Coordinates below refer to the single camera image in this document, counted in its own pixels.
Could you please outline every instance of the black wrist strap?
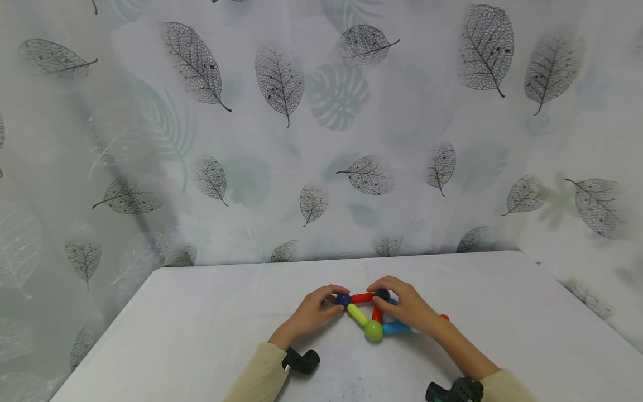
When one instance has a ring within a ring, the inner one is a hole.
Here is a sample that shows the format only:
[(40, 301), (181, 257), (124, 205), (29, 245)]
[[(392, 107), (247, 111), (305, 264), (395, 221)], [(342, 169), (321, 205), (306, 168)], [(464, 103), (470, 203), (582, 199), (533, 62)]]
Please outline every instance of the black wrist strap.
[(292, 347), (285, 352), (285, 358), (282, 360), (282, 368), (300, 372), (309, 376), (320, 363), (320, 357), (314, 350), (310, 349), (303, 356), (297, 353)]
[(430, 383), (426, 390), (427, 402), (480, 402), (484, 395), (484, 387), (471, 378), (458, 378), (450, 390), (446, 390), (436, 383)]

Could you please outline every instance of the magnetic building toy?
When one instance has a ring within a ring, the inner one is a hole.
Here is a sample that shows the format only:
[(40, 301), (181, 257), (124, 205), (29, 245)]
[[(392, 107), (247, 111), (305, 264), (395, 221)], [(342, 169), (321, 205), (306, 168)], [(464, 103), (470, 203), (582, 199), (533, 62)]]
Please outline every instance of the magnetic building toy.
[[(397, 304), (397, 301), (391, 297), (391, 293), (386, 289), (379, 289), (374, 293), (360, 293), (352, 296), (340, 293), (336, 297), (336, 303), (343, 305), (346, 312), (364, 328), (364, 335), (366, 339), (371, 342), (379, 342), (384, 336), (409, 333), (412, 331), (411, 327), (398, 320), (384, 322), (384, 314), (377, 306), (374, 306), (373, 315), (369, 320), (368, 317), (359, 310), (357, 305), (373, 302), (373, 296), (378, 296), (388, 303)], [(449, 320), (449, 317), (444, 314), (440, 314), (440, 316), (447, 321)]]

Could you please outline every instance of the curtain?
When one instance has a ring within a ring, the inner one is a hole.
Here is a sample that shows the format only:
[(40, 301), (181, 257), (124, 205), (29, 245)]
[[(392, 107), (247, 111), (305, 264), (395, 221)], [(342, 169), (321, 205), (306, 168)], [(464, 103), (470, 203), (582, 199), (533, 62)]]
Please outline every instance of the curtain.
[(0, 10), (3, 401), (162, 266), (520, 250), (643, 351), (639, 2)]

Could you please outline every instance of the hand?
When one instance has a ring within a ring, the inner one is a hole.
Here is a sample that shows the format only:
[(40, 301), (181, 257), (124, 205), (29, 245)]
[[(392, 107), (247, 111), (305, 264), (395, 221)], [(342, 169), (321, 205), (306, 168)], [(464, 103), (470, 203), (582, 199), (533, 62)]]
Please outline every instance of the hand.
[(399, 298), (399, 301), (395, 306), (375, 296), (373, 303), (384, 313), (395, 317), (412, 328), (433, 336), (436, 328), (447, 322), (424, 301), (411, 284), (388, 276), (373, 282), (367, 288), (367, 291), (375, 292), (378, 289), (392, 290)]
[(335, 303), (333, 293), (350, 293), (350, 291), (342, 286), (326, 285), (309, 293), (293, 315), (277, 328), (268, 343), (276, 345), (279, 349), (286, 350), (300, 336), (317, 331), (326, 321), (341, 315), (344, 311), (344, 306), (341, 304), (322, 309), (324, 300)]

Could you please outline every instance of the white tablecloth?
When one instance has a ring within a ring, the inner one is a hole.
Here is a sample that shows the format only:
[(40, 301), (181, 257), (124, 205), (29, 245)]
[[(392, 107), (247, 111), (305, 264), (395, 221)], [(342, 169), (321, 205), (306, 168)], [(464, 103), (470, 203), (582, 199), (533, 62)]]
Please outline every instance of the white tablecloth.
[[(306, 293), (329, 283), (362, 293), (384, 275), (411, 282), (541, 401), (641, 400), (643, 356), (526, 255), (498, 251), (163, 268), (53, 401), (221, 401)], [(347, 316), (296, 348), (322, 361), (310, 378), (291, 375), (281, 401), (424, 401), (429, 382), (461, 375), (426, 336), (372, 344)]]

